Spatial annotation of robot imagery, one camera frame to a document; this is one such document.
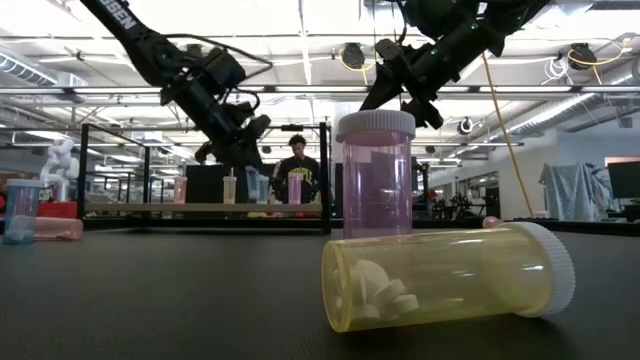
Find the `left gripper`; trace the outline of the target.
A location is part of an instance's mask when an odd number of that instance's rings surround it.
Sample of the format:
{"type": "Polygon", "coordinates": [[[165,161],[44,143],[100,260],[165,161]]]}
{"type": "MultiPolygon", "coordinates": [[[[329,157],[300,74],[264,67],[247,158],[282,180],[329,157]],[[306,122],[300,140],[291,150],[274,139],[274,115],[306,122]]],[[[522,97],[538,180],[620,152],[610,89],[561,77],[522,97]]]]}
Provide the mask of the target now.
{"type": "Polygon", "coordinates": [[[213,155],[225,166],[237,167],[242,163],[258,169],[263,161],[257,140],[270,123],[267,115],[255,116],[249,102],[215,105],[204,119],[195,120],[196,129],[208,138],[196,151],[195,159],[204,163],[208,155],[213,155]]]}

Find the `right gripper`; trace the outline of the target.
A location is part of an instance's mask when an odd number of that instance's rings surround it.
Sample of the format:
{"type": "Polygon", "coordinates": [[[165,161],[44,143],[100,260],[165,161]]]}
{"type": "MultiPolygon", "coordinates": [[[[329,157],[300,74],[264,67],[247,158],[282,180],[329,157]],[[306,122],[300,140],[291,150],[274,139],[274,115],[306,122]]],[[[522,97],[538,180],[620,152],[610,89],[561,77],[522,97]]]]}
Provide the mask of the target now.
{"type": "MultiPolygon", "coordinates": [[[[448,82],[458,82],[460,72],[490,50],[500,55],[505,33],[487,22],[464,22],[446,33],[434,45],[417,54],[403,55],[394,71],[396,78],[381,63],[376,64],[376,80],[359,110],[374,110],[403,92],[402,85],[415,98],[433,100],[448,82]]],[[[429,101],[402,102],[400,110],[409,113],[416,127],[440,129],[444,123],[437,108],[429,101]]]]}

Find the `pink pill bottle white cap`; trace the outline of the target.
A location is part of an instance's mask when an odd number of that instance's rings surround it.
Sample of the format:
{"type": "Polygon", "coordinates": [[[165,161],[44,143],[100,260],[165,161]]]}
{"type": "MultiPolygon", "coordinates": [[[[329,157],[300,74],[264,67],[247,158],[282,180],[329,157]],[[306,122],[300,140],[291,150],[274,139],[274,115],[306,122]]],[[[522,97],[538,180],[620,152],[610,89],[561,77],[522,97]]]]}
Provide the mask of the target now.
{"type": "Polygon", "coordinates": [[[339,121],[345,238],[411,232],[414,138],[414,118],[402,111],[365,110],[339,121]]]}
{"type": "Polygon", "coordinates": [[[288,203],[293,205],[299,205],[301,203],[302,195],[302,180],[303,176],[300,173],[288,174],[288,203]]]}

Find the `person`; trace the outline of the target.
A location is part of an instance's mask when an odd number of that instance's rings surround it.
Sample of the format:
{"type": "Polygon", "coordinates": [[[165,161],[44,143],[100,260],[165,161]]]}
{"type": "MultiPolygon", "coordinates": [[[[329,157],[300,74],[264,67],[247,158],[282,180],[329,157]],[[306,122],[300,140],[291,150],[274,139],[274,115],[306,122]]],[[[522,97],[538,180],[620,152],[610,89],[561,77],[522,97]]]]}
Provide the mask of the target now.
{"type": "Polygon", "coordinates": [[[315,199],[319,186],[320,164],[304,153],[307,142],[302,135],[293,135],[288,144],[293,155],[279,162],[274,180],[284,185],[290,174],[299,174],[301,177],[301,203],[311,203],[315,199]]]}

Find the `black table mat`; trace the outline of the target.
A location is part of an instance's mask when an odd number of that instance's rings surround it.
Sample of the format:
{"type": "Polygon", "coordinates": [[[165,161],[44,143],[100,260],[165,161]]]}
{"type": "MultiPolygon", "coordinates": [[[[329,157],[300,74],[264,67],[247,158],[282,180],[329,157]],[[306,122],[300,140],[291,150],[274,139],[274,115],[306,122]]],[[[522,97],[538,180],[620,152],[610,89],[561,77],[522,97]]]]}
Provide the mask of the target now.
{"type": "Polygon", "coordinates": [[[565,233],[571,305],[335,333],[312,233],[89,232],[0,245],[0,360],[640,360],[640,238],[565,233]]]}

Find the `red box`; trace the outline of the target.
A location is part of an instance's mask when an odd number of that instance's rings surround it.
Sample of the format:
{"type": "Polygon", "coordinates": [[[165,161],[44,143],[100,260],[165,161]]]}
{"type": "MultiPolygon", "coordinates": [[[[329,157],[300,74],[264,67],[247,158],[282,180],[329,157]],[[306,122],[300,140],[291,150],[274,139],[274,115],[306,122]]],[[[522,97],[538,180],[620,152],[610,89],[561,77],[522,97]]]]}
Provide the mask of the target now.
{"type": "Polygon", "coordinates": [[[76,219],[78,215],[76,202],[40,203],[39,217],[76,219]]]}

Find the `blue-grey draped cloth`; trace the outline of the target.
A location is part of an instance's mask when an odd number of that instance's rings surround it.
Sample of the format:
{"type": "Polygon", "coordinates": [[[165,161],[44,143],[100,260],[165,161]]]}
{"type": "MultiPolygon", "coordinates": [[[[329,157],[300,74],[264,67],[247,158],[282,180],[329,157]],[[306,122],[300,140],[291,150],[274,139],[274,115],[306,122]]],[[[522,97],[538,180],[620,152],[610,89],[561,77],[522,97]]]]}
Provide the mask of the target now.
{"type": "Polygon", "coordinates": [[[548,215],[559,221],[600,222],[618,211],[609,173],[588,162],[543,166],[539,183],[548,215]]]}

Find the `wooden shelf black frame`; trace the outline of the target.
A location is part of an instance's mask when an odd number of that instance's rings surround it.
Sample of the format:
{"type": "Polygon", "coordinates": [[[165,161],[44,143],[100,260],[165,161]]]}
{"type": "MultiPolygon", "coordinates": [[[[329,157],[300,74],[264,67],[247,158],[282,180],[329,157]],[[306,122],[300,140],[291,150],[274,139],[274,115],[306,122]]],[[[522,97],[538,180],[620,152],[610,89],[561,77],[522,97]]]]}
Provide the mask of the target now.
{"type": "Polygon", "coordinates": [[[151,147],[124,136],[122,128],[104,128],[85,124],[80,128],[80,174],[77,185],[76,218],[85,223],[88,230],[113,228],[221,228],[221,229],[317,229],[323,234],[332,230],[331,219],[331,126],[326,122],[309,125],[309,130],[319,132],[320,147],[320,202],[318,204],[223,204],[223,203],[153,203],[151,201],[150,156],[151,147]],[[144,152],[143,200],[136,203],[89,203],[86,201],[86,180],[89,135],[92,131],[105,132],[124,141],[140,146],[144,152]],[[248,218],[211,220],[204,218],[168,219],[154,218],[154,213],[289,213],[289,218],[248,218]],[[315,218],[297,218],[297,213],[315,213],[315,218]]]}

